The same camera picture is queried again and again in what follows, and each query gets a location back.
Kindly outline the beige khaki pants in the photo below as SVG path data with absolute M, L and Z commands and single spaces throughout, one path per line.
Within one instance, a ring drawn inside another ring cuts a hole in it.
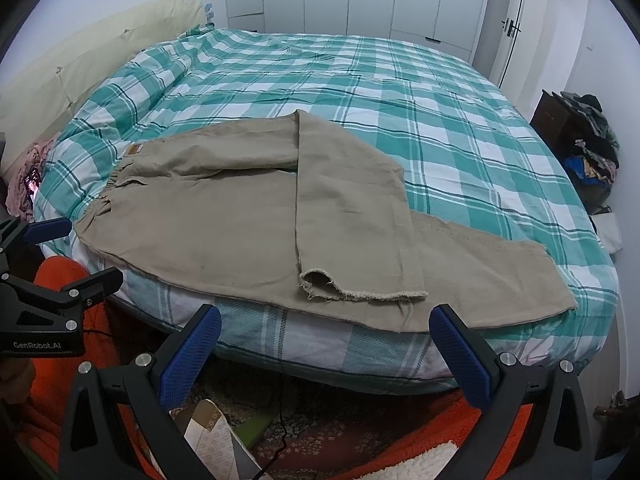
M 439 304 L 474 328 L 576 308 L 544 246 L 412 210 L 397 162 L 302 110 L 128 148 L 75 231 L 169 285 L 386 332 Z

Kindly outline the pink cloth by bed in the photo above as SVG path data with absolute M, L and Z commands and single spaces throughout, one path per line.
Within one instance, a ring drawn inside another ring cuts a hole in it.
M 44 164 L 54 140 L 36 142 L 18 160 L 17 167 L 8 184 L 6 210 L 11 216 L 31 222 L 34 213 L 35 194 L 40 187 Z

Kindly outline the cardboard box on floor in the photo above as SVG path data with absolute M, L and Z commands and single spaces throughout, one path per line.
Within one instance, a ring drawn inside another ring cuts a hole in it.
M 186 442 L 217 480 L 255 479 L 262 471 L 213 401 L 201 400 L 174 415 Z

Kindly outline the cream padded headboard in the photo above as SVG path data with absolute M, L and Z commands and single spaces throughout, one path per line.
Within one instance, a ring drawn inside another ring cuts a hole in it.
M 142 50 L 204 24 L 202 0 L 152 0 L 74 32 L 1 90 L 1 173 L 58 134 L 96 87 Z

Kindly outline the patterned floor rug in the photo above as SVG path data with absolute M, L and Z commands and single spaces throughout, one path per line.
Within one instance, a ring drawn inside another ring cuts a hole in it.
M 258 465 L 273 479 L 358 478 L 423 454 L 424 428 L 448 402 L 443 393 L 368 396 L 341 389 L 270 396 L 207 388 Z

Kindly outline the dark clothes pile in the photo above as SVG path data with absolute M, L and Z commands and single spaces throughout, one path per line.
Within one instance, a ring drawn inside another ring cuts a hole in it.
M 560 103 L 570 113 L 562 134 L 561 164 L 590 214 L 604 206 L 620 169 L 620 144 L 593 94 L 562 91 Z

